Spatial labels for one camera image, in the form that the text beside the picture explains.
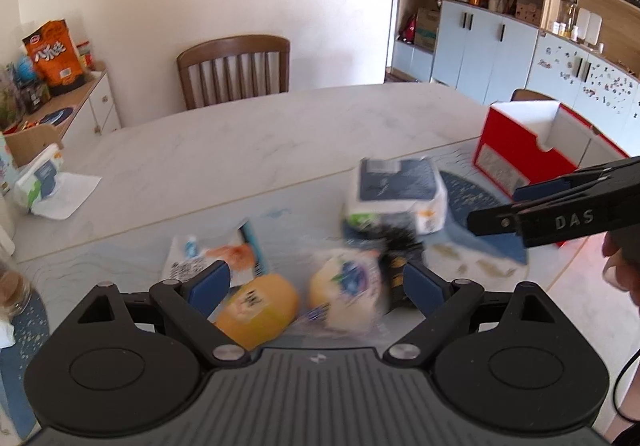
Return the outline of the person's right hand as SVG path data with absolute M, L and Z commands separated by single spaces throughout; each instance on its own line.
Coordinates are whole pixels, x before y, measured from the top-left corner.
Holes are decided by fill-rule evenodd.
M 603 279 L 615 289 L 627 293 L 634 306 L 640 307 L 639 269 L 624 259 L 622 248 L 610 233 L 605 234 L 602 255 L 606 258 Z

